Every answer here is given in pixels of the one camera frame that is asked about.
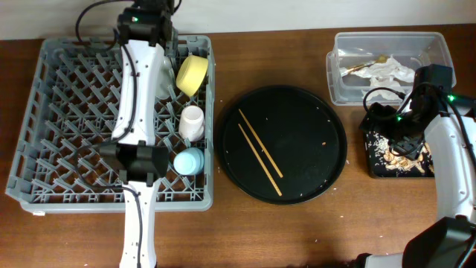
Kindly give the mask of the yellow bowl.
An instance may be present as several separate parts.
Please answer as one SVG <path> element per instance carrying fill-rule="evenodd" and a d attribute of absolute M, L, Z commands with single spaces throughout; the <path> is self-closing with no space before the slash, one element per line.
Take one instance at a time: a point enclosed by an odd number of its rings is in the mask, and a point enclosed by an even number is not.
<path fill-rule="evenodd" d="M 188 56 L 178 71 L 176 86 L 192 97 L 197 93 L 208 71 L 208 59 L 195 55 Z"/>

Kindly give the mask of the food scraps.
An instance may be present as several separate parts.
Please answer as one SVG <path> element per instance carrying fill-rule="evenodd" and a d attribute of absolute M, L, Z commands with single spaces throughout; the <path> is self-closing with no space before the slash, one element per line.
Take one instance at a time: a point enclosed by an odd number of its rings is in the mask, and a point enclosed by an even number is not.
<path fill-rule="evenodd" d="M 379 134 L 365 136 L 369 174 L 376 178 L 434 177 L 434 166 L 428 143 L 419 149 L 418 158 L 410 160 L 390 151 L 388 140 Z"/>

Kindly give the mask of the grey round plate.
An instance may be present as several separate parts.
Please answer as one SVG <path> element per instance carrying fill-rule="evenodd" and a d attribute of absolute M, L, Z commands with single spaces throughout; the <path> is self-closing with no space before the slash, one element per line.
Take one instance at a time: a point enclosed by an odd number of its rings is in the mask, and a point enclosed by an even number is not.
<path fill-rule="evenodd" d="M 166 100 L 170 96 L 170 90 L 175 88 L 176 76 L 172 61 L 165 57 L 158 73 L 158 85 L 155 96 L 160 100 Z"/>

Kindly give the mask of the white napkin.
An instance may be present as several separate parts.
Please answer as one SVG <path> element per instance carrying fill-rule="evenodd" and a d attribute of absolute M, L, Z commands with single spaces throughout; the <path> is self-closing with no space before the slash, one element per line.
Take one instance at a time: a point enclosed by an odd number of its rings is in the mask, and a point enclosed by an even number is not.
<path fill-rule="evenodd" d="M 401 87 L 413 83 L 416 72 L 401 64 L 393 56 L 389 56 L 386 63 L 376 63 L 350 74 L 369 80 L 370 87 L 385 87 L 401 91 Z"/>

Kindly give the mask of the gold foil wrapper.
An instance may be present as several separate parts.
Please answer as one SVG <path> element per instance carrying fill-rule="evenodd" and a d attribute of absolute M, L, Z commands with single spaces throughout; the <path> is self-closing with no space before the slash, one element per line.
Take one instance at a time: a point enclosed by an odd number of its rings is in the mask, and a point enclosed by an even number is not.
<path fill-rule="evenodd" d="M 365 67 L 369 67 L 373 64 L 376 64 L 376 63 L 386 63 L 387 60 L 388 60 L 389 56 L 386 56 L 386 55 L 380 55 L 378 59 L 376 60 L 371 60 L 371 61 L 368 61 L 368 62 L 365 62 L 365 63 L 361 63 L 361 64 L 358 64 L 356 66 L 350 66 L 350 67 L 341 67 L 339 69 L 339 73 L 342 77 L 354 72 L 354 71 L 358 71 L 362 68 L 365 68 Z"/>

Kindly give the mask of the pink cup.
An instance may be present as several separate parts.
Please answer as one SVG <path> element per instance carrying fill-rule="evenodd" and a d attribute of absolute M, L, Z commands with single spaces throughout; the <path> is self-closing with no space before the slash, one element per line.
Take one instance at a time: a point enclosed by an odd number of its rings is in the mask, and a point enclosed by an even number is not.
<path fill-rule="evenodd" d="M 205 114 L 199 106 L 186 106 L 182 112 L 178 133 L 190 142 L 199 141 L 205 134 Z"/>

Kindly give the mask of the wooden chopstick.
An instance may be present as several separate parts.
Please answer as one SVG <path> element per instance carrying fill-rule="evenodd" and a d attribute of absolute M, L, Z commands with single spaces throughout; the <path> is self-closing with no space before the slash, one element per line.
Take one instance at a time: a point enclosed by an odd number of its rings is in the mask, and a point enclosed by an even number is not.
<path fill-rule="evenodd" d="M 248 121 L 248 119 L 246 118 L 245 114 L 242 112 L 241 109 L 238 109 L 239 110 L 239 113 L 240 115 L 242 116 L 243 120 L 245 121 L 245 123 L 247 124 L 248 128 L 250 129 L 251 133 L 253 134 L 253 136 L 255 137 L 255 139 L 257 140 L 259 146 L 261 147 L 262 151 L 265 153 L 265 155 L 267 156 L 268 160 L 271 162 L 271 165 L 273 166 L 273 168 L 276 170 L 278 176 L 280 178 L 283 178 L 283 174 L 281 172 L 281 170 L 279 169 L 279 167 L 276 165 L 275 161 L 273 160 L 273 158 L 271 157 L 270 153 L 268 152 L 268 150 L 266 149 L 264 143 L 262 143 L 260 137 L 258 136 L 258 134 L 256 133 L 256 131 L 254 130 L 254 128 L 252 127 L 252 125 L 250 124 L 250 122 Z"/>
<path fill-rule="evenodd" d="M 244 136 L 245 140 L 247 141 L 248 143 L 248 146 L 251 148 L 251 151 L 253 152 L 255 158 L 257 159 L 257 161 L 259 162 L 261 168 L 263 169 L 263 171 L 265 172 L 266 176 L 268 177 L 268 180 L 270 181 L 270 183 L 272 184 L 273 188 L 275 189 L 277 195 L 279 197 L 282 196 L 282 192 L 281 190 L 279 189 L 279 187 L 277 186 L 276 182 L 274 181 L 274 179 L 272 178 L 270 172 L 268 171 L 268 168 L 265 166 L 263 160 L 261 159 L 260 155 L 258 154 L 257 150 L 255 149 L 254 145 L 252 144 L 250 138 L 247 136 L 247 134 L 245 133 L 245 130 L 242 128 L 241 124 L 238 124 L 238 127 L 239 129 L 241 130 L 241 133 L 242 135 Z"/>

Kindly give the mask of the blue cup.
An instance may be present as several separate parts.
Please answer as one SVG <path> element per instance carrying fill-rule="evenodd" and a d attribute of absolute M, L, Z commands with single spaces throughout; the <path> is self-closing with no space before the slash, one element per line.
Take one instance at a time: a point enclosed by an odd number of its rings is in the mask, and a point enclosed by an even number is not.
<path fill-rule="evenodd" d="M 204 153 L 195 147 L 187 148 L 176 155 L 173 161 L 175 170 L 185 176 L 198 175 L 205 165 Z"/>

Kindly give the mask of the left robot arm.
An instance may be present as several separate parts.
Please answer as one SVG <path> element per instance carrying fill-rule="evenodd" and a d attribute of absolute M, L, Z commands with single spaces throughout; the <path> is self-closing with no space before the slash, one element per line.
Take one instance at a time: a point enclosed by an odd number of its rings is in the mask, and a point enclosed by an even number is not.
<path fill-rule="evenodd" d="M 120 267 L 156 267 L 155 198 L 165 176 L 169 153 L 155 146 L 157 91 L 171 77 L 164 74 L 166 50 L 177 38 L 171 21 L 174 1 L 136 1 L 118 17 L 123 56 L 120 108 L 110 144 L 100 153 L 119 173 L 124 194 L 125 230 Z"/>

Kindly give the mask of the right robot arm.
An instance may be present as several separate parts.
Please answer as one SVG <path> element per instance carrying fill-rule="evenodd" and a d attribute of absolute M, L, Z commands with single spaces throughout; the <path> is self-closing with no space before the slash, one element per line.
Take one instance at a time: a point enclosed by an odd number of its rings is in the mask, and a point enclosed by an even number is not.
<path fill-rule="evenodd" d="M 427 144 L 437 189 L 437 221 L 404 252 L 361 254 L 354 267 L 471 267 L 475 253 L 475 99 L 452 91 L 453 70 L 430 64 L 415 72 L 398 109 L 373 103 L 359 128 L 378 133 L 398 156 L 416 159 Z"/>

